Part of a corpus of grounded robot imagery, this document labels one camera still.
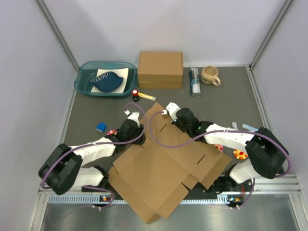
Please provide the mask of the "brown cardboard box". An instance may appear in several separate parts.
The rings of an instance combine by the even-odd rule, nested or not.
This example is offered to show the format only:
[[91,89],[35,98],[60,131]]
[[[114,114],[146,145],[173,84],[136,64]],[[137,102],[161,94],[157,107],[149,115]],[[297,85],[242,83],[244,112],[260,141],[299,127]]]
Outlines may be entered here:
[[147,224],[168,218],[197,183],[209,188],[231,162],[213,145],[191,141],[162,110],[155,103],[147,111],[145,143],[130,146],[109,170],[111,186]]

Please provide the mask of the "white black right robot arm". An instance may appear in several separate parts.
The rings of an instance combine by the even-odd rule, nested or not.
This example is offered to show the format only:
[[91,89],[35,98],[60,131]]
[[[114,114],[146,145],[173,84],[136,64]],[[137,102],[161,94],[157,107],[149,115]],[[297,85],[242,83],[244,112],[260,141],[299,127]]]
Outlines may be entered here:
[[289,153],[267,128],[257,131],[241,131],[225,128],[208,121],[200,121],[189,108],[180,108],[175,103],[167,106],[172,124],[187,133],[193,141],[222,145],[247,155],[246,160],[229,170],[224,179],[229,190],[237,190],[246,180],[257,177],[273,179],[284,162],[289,162]]

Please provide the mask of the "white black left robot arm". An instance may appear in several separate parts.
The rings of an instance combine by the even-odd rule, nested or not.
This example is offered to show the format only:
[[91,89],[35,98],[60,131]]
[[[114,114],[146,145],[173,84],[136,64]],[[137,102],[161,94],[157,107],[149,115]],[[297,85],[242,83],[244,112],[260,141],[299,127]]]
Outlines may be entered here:
[[120,128],[101,139],[80,146],[59,144],[38,171],[43,188],[62,195],[72,189],[94,186],[104,191],[109,186],[109,175],[100,166],[84,166],[97,159],[123,152],[129,144],[145,142],[145,127],[135,119],[126,119]]

